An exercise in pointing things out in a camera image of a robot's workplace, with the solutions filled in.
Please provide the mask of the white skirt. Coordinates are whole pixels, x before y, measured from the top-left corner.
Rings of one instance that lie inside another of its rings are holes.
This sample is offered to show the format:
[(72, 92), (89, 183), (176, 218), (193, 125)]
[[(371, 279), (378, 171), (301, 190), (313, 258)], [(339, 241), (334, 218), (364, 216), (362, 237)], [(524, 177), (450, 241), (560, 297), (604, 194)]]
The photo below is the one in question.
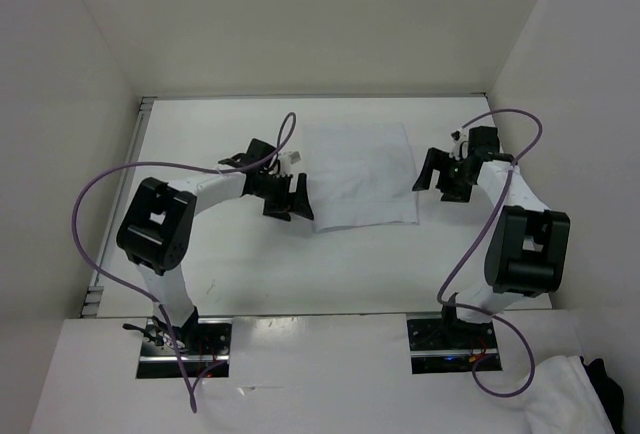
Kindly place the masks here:
[(309, 124), (302, 154), (316, 233), (419, 222), (403, 124)]

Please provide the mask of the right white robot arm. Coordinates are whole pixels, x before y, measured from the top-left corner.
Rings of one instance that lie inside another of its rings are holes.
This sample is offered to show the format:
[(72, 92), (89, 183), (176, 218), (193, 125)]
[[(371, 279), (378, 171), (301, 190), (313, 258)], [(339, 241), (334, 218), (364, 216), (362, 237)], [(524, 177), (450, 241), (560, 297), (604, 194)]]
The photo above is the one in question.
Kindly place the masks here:
[(474, 127), (452, 135), (453, 148), (427, 151), (415, 192), (433, 177), (441, 200), (467, 203), (475, 187), (493, 205), (491, 239), (477, 285), (457, 292), (442, 307), (438, 334), (450, 347), (462, 346), (495, 314), (525, 298), (559, 289), (570, 234), (569, 216), (550, 209), (523, 179), (513, 155), (502, 151), (495, 127)]

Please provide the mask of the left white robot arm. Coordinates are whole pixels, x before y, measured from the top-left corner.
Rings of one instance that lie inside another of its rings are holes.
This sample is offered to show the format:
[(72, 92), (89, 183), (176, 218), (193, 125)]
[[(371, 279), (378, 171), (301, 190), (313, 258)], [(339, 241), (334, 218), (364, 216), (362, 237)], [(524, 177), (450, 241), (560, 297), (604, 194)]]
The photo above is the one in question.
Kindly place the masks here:
[(244, 153), (222, 160), (212, 174), (173, 183), (148, 177), (139, 184), (116, 244), (142, 275), (154, 298), (156, 331), (176, 353), (188, 353), (206, 341), (181, 267), (198, 214), (250, 195), (263, 200), (262, 214), (267, 217), (286, 222), (294, 215), (314, 219), (307, 175), (289, 173), (292, 162), (272, 161), (276, 156), (274, 146), (252, 139)]

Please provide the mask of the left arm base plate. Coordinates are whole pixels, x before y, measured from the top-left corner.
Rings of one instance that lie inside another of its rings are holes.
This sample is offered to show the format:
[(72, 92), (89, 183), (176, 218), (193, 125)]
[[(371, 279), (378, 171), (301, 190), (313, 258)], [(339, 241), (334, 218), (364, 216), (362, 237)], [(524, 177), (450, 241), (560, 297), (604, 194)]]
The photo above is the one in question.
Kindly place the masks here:
[[(168, 334), (161, 334), (147, 319), (143, 328), (136, 378), (171, 379), (180, 378), (181, 372), (177, 356)], [(205, 376), (208, 378), (226, 378), (229, 373), (231, 353), (232, 319), (200, 318), (198, 332), (200, 341), (190, 347), (181, 347), (181, 358), (186, 373), (195, 379), (201, 372), (212, 366)]]

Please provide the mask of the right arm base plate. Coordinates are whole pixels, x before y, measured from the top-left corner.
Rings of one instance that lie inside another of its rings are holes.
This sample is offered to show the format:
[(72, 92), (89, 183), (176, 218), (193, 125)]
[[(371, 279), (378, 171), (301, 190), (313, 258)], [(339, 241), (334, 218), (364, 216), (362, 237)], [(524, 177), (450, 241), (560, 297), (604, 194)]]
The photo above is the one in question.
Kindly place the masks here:
[(412, 373), (470, 373), (502, 370), (491, 323), (470, 324), (442, 313), (406, 317)]

